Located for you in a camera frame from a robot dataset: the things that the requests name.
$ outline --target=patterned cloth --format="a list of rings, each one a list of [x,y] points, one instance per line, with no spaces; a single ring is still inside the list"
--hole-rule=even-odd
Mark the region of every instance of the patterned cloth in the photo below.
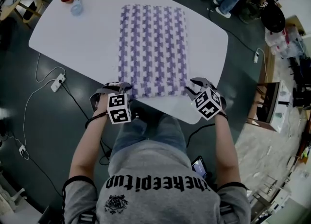
[[[181,8],[125,5],[119,42],[119,81],[135,98],[185,95],[188,42]]]

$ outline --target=wrist strap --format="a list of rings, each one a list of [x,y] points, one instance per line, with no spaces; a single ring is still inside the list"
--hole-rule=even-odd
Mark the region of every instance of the wrist strap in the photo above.
[[[103,112],[103,113],[100,113],[99,115],[96,115],[96,116],[90,118],[90,119],[86,122],[86,125],[85,125],[86,129],[87,129],[88,124],[90,124],[90,122],[92,122],[92,121],[95,120],[95,119],[101,118],[101,117],[105,116],[106,114],[107,114],[107,111],[105,111],[105,112]]]
[[[219,114],[219,115],[225,117],[225,118],[227,119],[227,121],[229,120],[229,119],[228,119],[228,116],[227,116],[226,114],[224,114],[223,112],[219,112],[219,113],[217,113],[217,114]]]

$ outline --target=shirt logo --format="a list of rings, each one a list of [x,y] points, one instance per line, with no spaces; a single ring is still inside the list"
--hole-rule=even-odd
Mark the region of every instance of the shirt logo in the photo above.
[[[125,200],[124,195],[110,195],[105,204],[105,212],[121,214],[126,209],[127,204],[128,201]]]

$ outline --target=gothic lettering on shirt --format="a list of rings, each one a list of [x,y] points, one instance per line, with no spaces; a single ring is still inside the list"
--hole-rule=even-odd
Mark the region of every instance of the gothic lettering on shirt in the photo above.
[[[163,178],[154,177],[152,178],[150,175],[147,177],[132,177],[131,175],[114,175],[109,178],[106,182],[106,189],[111,187],[123,187],[127,190],[131,190],[135,186],[135,192],[139,192],[140,190],[159,190],[161,188],[171,190],[176,189],[180,190],[180,192],[185,191],[185,188],[188,189],[199,189],[202,192],[205,190],[210,191],[205,180],[200,179],[198,177],[191,176],[165,176]]]

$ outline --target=black round object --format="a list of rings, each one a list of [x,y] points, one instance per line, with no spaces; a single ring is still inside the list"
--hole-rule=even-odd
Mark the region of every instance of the black round object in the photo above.
[[[268,4],[261,12],[263,25],[271,32],[281,32],[285,28],[285,17],[275,4]]]

